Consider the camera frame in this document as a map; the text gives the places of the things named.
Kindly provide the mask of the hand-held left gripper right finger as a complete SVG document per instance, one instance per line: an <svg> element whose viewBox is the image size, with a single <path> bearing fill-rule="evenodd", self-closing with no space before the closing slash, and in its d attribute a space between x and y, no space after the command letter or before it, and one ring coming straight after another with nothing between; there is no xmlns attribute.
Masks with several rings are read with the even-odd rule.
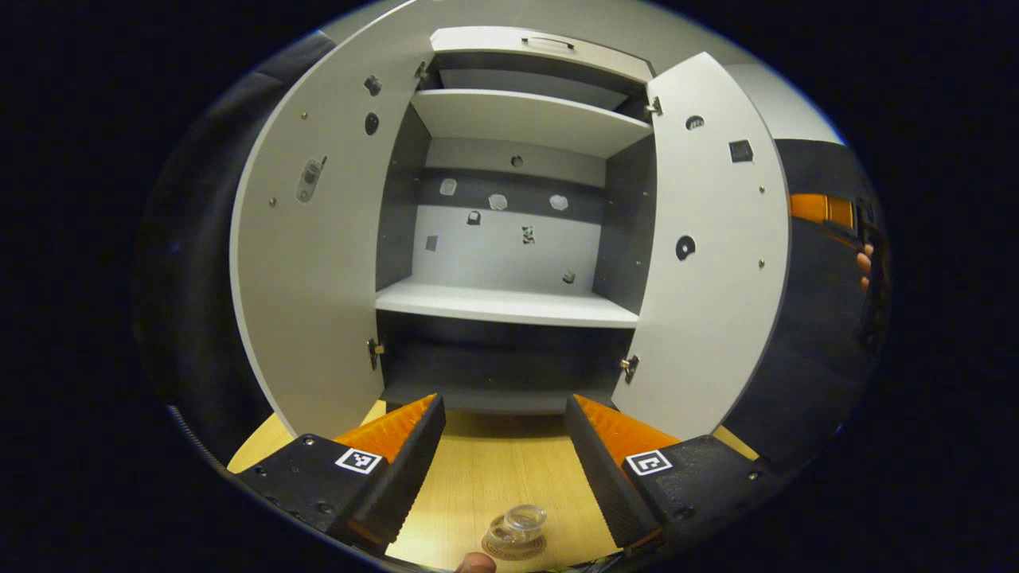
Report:
<svg viewBox="0 0 1019 573"><path fill-rule="evenodd" d="M702 544L785 486L767 461L715 435L676 439L586 396L568 397L565 428L609 533L629 558Z"/></svg>

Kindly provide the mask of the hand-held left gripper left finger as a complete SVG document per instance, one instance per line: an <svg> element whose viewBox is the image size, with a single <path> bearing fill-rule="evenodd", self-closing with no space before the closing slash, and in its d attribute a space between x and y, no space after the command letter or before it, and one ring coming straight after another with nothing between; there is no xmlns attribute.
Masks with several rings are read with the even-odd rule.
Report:
<svg viewBox="0 0 1019 573"><path fill-rule="evenodd" d="M445 424L443 396L423 396L339 438L300 435L239 479L324 536L384 555L421 492Z"/></svg>

